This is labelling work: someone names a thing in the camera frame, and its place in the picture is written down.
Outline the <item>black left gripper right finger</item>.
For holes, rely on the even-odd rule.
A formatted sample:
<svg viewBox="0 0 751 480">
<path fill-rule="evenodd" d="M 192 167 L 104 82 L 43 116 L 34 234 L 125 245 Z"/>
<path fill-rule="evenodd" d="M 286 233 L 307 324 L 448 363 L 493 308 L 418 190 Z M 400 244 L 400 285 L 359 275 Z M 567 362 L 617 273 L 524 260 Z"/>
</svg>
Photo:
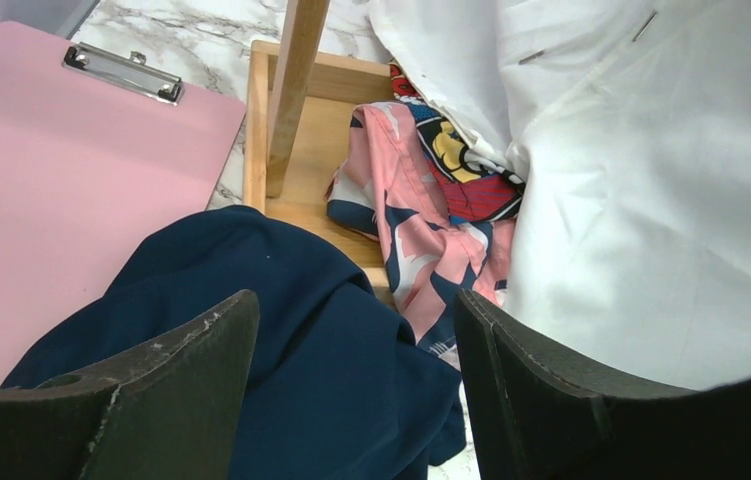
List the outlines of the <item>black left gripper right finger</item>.
<svg viewBox="0 0 751 480">
<path fill-rule="evenodd" d="M 604 365 L 480 294 L 454 326 L 485 479 L 751 479 L 751 378 L 706 391 Z"/>
</svg>

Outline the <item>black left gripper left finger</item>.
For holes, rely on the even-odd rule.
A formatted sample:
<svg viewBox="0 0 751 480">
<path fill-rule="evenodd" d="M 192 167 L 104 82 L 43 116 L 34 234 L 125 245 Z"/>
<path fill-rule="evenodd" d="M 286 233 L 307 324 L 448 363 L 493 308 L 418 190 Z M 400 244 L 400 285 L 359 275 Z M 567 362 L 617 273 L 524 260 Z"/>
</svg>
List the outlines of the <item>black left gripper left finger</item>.
<svg viewBox="0 0 751 480">
<path fill-rule="evenodd" d="M 120 354 L 0 390 L 0 479 L 223 479 L 259 324 L 243 290 Z"/>
</svg>

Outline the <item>wooden clothes rack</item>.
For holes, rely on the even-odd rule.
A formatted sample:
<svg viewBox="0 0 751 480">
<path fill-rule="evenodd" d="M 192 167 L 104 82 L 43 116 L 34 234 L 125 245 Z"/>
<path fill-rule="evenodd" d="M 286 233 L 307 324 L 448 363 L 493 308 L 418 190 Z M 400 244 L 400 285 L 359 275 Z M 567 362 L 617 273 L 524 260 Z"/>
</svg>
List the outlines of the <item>wooden clothes rack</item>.
<svg viewBox="0 0 751 480">
<path fill-rule="evenodd" d="M 328 11 L 290 1 L 280 41 L 251 45 L 242 201 L 337 247 L 392 306 L 379 244 L 331 221 L 324 198 L 355 107 L 392 96 L 388 65 L 320 52 Z"/>
</svg>

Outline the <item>navy blue shorts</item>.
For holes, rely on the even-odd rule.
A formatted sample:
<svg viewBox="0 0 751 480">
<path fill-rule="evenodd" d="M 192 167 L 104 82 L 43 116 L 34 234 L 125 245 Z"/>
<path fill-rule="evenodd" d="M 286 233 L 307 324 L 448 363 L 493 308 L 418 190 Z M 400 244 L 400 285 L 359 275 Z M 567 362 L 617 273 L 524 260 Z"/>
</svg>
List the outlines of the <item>navy blue shorts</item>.
<svg viewBox="0 0 751 480">
<path fill-rule="evenodd" d="M 147 237 L 103 296 L 4 380 L 35 387 L 165 333 L 247 289 L 260 322 L 232 479 L 424 479 L 466 445 L 459 373 L 420 349 L 327 241 L 245 206 Z"/>
</svg>

